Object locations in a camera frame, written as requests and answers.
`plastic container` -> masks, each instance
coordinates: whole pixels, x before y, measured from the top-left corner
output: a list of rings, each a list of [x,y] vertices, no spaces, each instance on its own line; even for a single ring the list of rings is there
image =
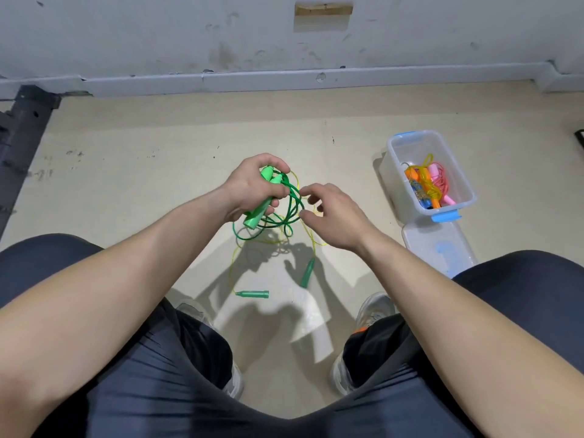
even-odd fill
[[[428,154],[446,169],[449,182],[448,196],[456,204],[439,209],[424,209],[416,198],[404,170],[409,165],[421,165]],[[402,223],[431,219],[447,222],[460,218],[459,209],[470,206],[477,200],[466,176],[454,155],[435,131],[414,131],[396,134],[387,142],[387,152],[379,166],[379,174],[394,204],[396,217]]]
[[[434,161],[446,169],[448,196],[456,201],[455,205],[424,209],[416,198],[403,163],[421,165],[428,154],[433,154]],[[396,217],[404,223],[402,235],[409,250],[448,278],[477,264],[463,231],[455,222],[460,218],[458,210],[473,204],[477,196],[438,132],[405,132],[391,137],[379,174]]]

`white sneaker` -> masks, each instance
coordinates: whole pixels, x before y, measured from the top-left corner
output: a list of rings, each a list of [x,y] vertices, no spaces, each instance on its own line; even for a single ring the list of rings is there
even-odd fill
[[[357,314],[356,332],[362,332],[368,329],[372,324],[379,321],[381,318],[395,314],[395,306],[391,302],[390,297],[385,292],[378,292],[372,294],[361,305],[359,313]],[[332,385],[343,396],[348,395],[355,390],[351,375],[343,361],[343,354],[341,353],[332,365],[331,373],[329,375]]]
[[[177,306],[176,310],[183,312],[194,319],[199,320],[203,324],[207,324],[211,329],[216,331],[215,325],[211,320],[211,317],[205,311],[203,306],[191,298],[186,298],[182,300]],[[239,399],[244,391],[244,377],[241,374],[241,370],[237,367],[235,361],[231,367],[231,379],[225,384],[223,391],[229,395],[231,398]]]

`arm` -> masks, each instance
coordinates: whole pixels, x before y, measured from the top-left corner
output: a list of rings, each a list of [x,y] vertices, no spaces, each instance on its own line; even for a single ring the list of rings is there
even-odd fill
[[[372,269],[466,414],[488,436],[582,436],[584,375],[528,332],[428,266],[367,219],[336,186],[300,193],[322,199],[323,217],[302,212],[327,243]]]
[[[283,185],[262,179],[258,168],[265,165],[290,170],[269,154],[248,158],[221,187],[1,309],[0,430],[13,437],[33,434],[106,366],[224,222],[268,196],[288,195]]]

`person's left arm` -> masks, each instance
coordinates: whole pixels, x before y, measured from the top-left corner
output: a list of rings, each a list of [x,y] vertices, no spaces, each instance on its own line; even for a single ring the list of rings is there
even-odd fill
[[[270,154],[245,159],[221,187],[0,309],[0,430],[33,434],[126,344],[223,223],[288,195],[259,175],[265,165],[290,171]]]

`pants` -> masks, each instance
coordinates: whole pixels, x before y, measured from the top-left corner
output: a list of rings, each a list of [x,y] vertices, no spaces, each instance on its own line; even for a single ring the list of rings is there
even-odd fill
[[[51,234],[0,252],[0,307],[99,250],[74,236]],[[584,371],[582,267],[523,251],[454,280]],[[112,362],[35,436],[480,436],[399,314],[353,334],[343,358],[357,390],[301,418],[275,418],[220,390],[231,377],[226,341],[163,300]]]

